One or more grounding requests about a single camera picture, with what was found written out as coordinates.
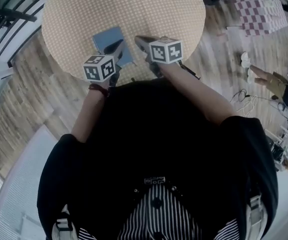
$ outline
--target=round table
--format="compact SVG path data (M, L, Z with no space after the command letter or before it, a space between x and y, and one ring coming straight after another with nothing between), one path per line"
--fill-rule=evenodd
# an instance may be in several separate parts
M42 34L59 66L84 79L82 65L97 53L92 37L119 26L134 60L120 72L120 85L155 78L134 42L136 35L182 40L186 60L201 38L205 16L203 0L48 0Z

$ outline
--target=striped shirt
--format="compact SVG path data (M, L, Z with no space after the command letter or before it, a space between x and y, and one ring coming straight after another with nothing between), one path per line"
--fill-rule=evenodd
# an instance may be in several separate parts
M96 240L85 229L79 240ZM202 230L163 184L154 184L127 219L118 240L201 240ZM218 231L215 240L239 240L237 220Z

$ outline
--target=woven tablecloth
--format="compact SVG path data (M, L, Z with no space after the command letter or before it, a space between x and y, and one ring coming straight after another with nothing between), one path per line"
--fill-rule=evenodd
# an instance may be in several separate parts
M84 79L82 64L97 50L92 37L119 26L135 64L124 67L118 84L155 76L134 42L136 35L168 36L183 41L184 60L195 50L205 23L203 0L48 0L42 34L59 66Z
M288 26L280 0L232 0L248 36L273 33Z

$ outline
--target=cable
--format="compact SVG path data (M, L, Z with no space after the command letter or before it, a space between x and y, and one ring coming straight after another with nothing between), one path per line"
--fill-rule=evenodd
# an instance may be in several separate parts
M233 101L234 97L236 97L238 95L238 102L243 102L245 100L245 98L249 98L251 97L251 100L245 102L244 106L237 110L237 112L239 111L243 111L243 114L245 117L250 117L250 114L252 113L252 111L254 110L255 106L257 105L258 103L258 99L263 99L263 100L267 100L269 101L269 105L272 106L273 108L277 109L279 111L279 113L288 120L288 118L286 116L284 116L282 113L281 113L281 110L279 109L279 105L283 105L285 108L288 109L288 107L286 106L286 104L280 102L280 101L276 101L276 100L273 100L273 99L268 99L268 98L264 98L264 97L258 97L257 95L253 96L253 95L249 95L247 94L247 90L246 89L241 89L239 92L235 93L234 96L232 97L232 99L230 100L230 103ZM274 107L273 105L271 105L270 102L276 102L278 103L277 107ZM247 113L245 113L245 109L250 106L250 109Z

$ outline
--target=red bracelet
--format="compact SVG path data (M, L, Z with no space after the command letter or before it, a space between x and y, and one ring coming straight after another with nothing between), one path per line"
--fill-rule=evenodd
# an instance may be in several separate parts
M100 86L100 85L98 85L98 84L96 84L96 83L92 83L90 86L89 86L89 88L88 88L89 90L97 90L97 91L100 91L103 95L104 95L104 97L105 98L107 98L108 96L109 96L109 90L107 90L107 89L105 89L105 88L103 88L102 86Z

